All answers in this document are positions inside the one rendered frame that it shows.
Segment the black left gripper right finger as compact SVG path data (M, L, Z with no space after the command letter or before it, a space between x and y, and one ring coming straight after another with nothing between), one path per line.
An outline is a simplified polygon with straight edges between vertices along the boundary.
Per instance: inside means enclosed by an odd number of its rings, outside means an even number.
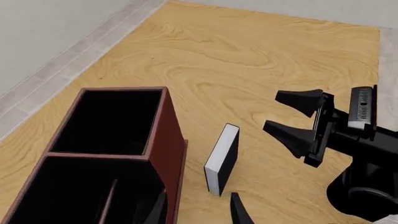
M237 192L231 193L230 211L233 224L254 224Z

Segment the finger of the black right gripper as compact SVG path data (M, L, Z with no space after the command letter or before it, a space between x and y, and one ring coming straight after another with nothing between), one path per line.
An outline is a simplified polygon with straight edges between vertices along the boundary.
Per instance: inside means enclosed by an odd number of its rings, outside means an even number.
M274 121L266 121L263 129L278 140L296 158L307 156L315 141L315 130L294 128Z
M310 91L277 91L275 100L281 104L294 108L307 117L312 117L320 107L323 90Z

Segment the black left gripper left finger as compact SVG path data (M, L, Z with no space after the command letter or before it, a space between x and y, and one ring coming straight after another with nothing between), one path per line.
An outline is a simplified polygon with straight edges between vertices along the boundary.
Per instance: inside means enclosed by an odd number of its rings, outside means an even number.
M168 200L167 194L162 192L159 194L152 210L145 219L143 224L165 224L167 219Z

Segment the black book with white pages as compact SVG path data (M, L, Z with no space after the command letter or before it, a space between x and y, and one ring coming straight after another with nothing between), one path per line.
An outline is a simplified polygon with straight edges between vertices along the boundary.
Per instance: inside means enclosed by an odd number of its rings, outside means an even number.
M226 123L204 165L206 185L221 196L238 159L240 128Z

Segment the red-brown desk caddy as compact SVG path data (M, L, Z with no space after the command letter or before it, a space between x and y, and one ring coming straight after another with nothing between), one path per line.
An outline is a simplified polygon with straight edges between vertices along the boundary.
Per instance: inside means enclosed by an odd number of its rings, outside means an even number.
M81 89L0 224L176 224L186 151L166 87Z

